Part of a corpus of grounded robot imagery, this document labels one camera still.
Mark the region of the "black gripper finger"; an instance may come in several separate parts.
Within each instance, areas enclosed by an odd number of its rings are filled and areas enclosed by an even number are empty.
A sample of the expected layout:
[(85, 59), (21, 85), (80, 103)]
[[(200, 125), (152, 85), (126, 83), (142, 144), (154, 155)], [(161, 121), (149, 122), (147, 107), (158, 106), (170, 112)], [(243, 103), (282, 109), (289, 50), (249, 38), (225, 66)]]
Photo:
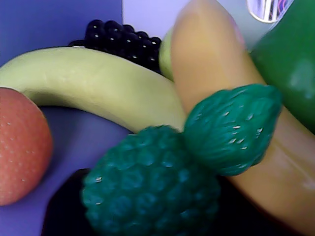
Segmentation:
[(43, 236), (95, 236), (80, 200), (83, 178), (89, 169), (74, 172), (49, 201), (41, 234)]
[(213, 226), (214, 236), (298, 236), (292, 229), (259, 212), (226, 179), (221, 185), (220, 208)]

